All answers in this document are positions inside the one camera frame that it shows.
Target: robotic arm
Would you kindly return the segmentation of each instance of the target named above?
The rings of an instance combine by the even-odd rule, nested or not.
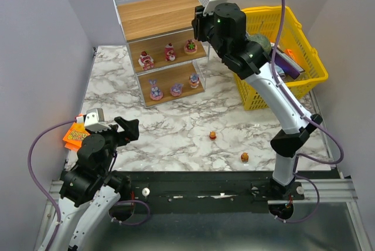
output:
[[[271,58],[265,48],[249,40],[246,34],[246,15],[236,4],[227,0],[209,0],[206,7],[195,8],[192,21],[194,37],[209,42],[221,61],[241,80],[256,89],[281,123],[282,130],[271,141],[275,150],[276,165],[272,186],[276,192],[287,193],[294,182],[296,152],[306,143],[315,126],[303,119],[275,80],[271,70]],[[303,114],[317,124],[322,122],[318,114],[311,114],[285,88]]]
[[[77,152],[78,161],[62,177],[59,209],[38,251],[72,250],[84,246],[87,235],[97,226],[108,210],[120,199],[130,199],[130,181],[111,171],[117,148],[139,137],[138,120],[127,121],[116,117],[117,124],[107,124],[101,108],[89,110],[76,118],[90,133]]]

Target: orange object in basket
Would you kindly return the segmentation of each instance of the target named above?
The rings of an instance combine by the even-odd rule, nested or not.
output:
[[[297,63],[297,61],[295,60],[295,57],[293,55],[293,52],[291,49],[287,49],[287,55],[295,62]]]
[[[75,152],[78,151],[81,148],[83,139],[88,135],[90,134],[84,129],[83,124],[73,123],[63,138],[65,147]]]

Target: white knob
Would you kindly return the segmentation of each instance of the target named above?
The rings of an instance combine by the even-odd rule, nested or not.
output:
[[[304,194],[304,193],[305,193],[305,190],[304,190],[304,188],[303,188],[303,187],[301,187],[301,186],[298,186],[298,187],[297,187],[297,189],[296,189],[296,191],[297,191],[297,193],[298,193],[298,194],[300,194],[300,195],[302,195],[302,194]]]
[[[144,188],[144,189],[142,190],[142,195],[143,195],[144,197],[147,197],[149,194],[150,194],[150,189],[149,189],[149,188]]]

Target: wooden shelf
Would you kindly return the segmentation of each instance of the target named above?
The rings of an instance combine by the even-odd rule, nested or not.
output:
[[[198,0],[146,0],[117,6],[127,42],[191,27]]]
[[[192,30],[129,43],[129,49],[135,72],[143,72],[142,66],[138,64],[138,59],[141,52],[144,50],[147,51],[147,53],[154,59],[154,68],[165,67],[181,62],[188,62],[190,60],[200,59],[207,56],[206,51],[200,42],[197,42],[198,51],[194,55],[188,56],[183,51],[183,47],[188,39],[194,39],[194,32]],[[172,62],[167,62],[165,60],[164,48],[168,43],[172,43],[173,47],[175,48],[176,59]]]
[[[204,91],[202,83],[196,89],[190,87],[189,77],[192,73],[197,73],[193,63],[187,63],[185,65],[171,67],[168,69],[147,73],[138,77],[139,84],[143,97],[145,99],[146,107],[155,106],[157,104],[166,103],[167,101],[176,100],[181,97],[191,96],[192,94],[198,94]],[[157,79],[156,85],[163,92],[163,98],[155,101],[150,98],[151,85],[149,79]],[[169,89],[175,84],[181,83],[182,94],[179,97],[173,97],[169,92]]]

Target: yellow plastic basket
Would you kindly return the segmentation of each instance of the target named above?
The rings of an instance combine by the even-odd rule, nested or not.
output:
[[[246,30],[250,34],[260,33],[271,42],[275,42],[281,17],[281,6],[260,6],[243,9],[246,13]],[[306,95],[317,84],[328,79],[316,49],[312,48],[302,32],[302,25],[295,18],[292,10],[285,11],[284,28],[282,30],[279,47],[285,51],[291,49],[296,62],[305,69],[305,76],[301,80],[288,82],[287,86],[298,99]],[[245,110],[268,107],[262,97],[235,73],[234,78]]]

